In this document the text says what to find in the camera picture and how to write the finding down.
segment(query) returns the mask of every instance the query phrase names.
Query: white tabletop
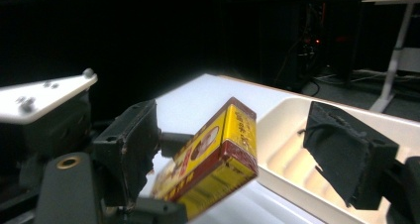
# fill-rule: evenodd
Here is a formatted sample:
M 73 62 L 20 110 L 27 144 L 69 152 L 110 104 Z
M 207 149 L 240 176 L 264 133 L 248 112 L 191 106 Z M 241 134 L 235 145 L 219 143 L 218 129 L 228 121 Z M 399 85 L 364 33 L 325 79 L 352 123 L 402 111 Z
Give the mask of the white tabletop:
M 157 99 L 157 123 L 163 132 L 195 134 L 230 98 L 236 97 L 257 113 L 257 121 L 285 98 L 296 94 L 232 78 L 203 74 Z M 154 159 L 155 173 L 168 162 Z M 141 195 L 149 195 L 155 177 Z M 322 223 L 256 180 L 195 218 L 191 223 Z

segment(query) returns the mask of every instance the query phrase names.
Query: white tray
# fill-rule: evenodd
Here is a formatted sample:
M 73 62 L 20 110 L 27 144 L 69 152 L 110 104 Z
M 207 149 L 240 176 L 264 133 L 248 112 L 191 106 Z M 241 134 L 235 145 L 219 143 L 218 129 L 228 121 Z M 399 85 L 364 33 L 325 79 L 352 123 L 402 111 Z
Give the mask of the white tray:
M 346 207 L 344 201 L 315 169 L 316 163 L 302 148 L 312 98 L 294 97 L 282 101 L 257 124 L 258 182 L 327 223 L 386 223 L 389 202 L 382 199 L 378 210 L 366 211 Z M 372 113 L 341 104 L 340 107 L 400 145 L 397 159 L 404 163 L 418 156 L 420 124 Z

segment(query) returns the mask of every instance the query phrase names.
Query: cardboard box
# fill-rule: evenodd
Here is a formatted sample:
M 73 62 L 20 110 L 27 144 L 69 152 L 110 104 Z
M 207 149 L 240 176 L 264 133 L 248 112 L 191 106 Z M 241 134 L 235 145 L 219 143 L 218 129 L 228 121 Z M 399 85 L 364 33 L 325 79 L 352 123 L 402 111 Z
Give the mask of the cardboard box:
M 153 197 L 185 204 L 191 220 L 257 177 L 256 119 L 229 99 L 157 175 Z

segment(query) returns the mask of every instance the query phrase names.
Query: black plastic part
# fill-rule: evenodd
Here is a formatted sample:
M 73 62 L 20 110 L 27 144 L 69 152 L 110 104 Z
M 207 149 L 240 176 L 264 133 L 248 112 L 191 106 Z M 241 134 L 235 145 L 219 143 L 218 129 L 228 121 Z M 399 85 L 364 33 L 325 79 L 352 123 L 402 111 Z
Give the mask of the black plastic part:
M 134 207 L 153 169 L 159 136 L 157 105 L 150 100 L 129 107 L 95 139 L 93 157 L 104 167 L 107 206 Z
M 83 91 L 31 124 L 0 124 L 0 172 L 16 172 L 16 163 L 31 154 L 56 158 L 75 152 L 89 134 L 90 110 Z
M 38 154 L 34 154 L 27 158 L 21 164 L 21 171 L 19 172 L 19 186 L 27 189 L 38 188 L 41 186 L 46 165 L 47 161 L 40 159 Z
M 185 205 L 140 197 L 135 210 L 123 223 L 182 224 L 187 221 Z
M 378 190 L 391 203 L 390 208 L 393 210 L 391 213 L 393 219 L 400 219 L 398 216 L 402 216 L 404 217 L 403 220 L 413 223 L 414 219 L 408 202 L 408 195 L 402 182 L 404 169 L 405 166 L 402 163 L 395 161 L 393 167 L 382 174 Z
M 90 157 L 71 153 L 48 163 L 35 223 L 101 223 L 99 203 Z
M 303 147 L 347 205 L 378 208 L 380 178 L 393 165 L 396 143 L 338 107 L 312 102 Z
M 38 189 L 32 189 L 0 203 L 0 223 L 5 223 L 22 213 L 34 209 L 37 205 L 39 193 Z
M 160 148 L 161 155 L 166 158 L 171 158 L 181 150 L 186 143 L 194 136 L 189 134 L 178 133 L 161 133 L 160 135 Z
M 420 223 L 420 157 L 411 157 L 405 161 L 402 182 L 414 223 Z

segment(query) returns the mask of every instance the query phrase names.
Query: screw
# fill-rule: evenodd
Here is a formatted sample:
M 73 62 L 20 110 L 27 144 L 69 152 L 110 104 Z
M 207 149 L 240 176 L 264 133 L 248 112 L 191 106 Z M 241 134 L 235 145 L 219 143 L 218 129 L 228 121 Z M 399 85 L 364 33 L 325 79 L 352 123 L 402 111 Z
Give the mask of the screw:
M 86 68 L 86 69 L 83 71 L 83 75 L 84 75 L 86 78 L 91 78 L 91 77 L 93 77 L 93 74 L 95 74 L 95 72 L 93 72 L 93 69 L 91 69 L 91 68 Z
M 52 83 L 51 82 L 49 82 L 49 81 L 46 81 L 45 83 L 44 83 L 44 87 L 50 87 L 52 85 Z
M 20 96 L 20 97 L 18 97 L 18 99 L 16 99 L 16 102 L 17 102 L 17 103 L 22 103 L 22 102 L 24 102 L 24 101 L 25 101 L 25 99 L 26 99 L 26 97 L 25 97 L 25 96 Z
M 34 110 L 34 102 L 35 102 L 35 98 L 30 97 L 30 98 L 22 101 L 20 107 L 25 112 L 32 112 Z

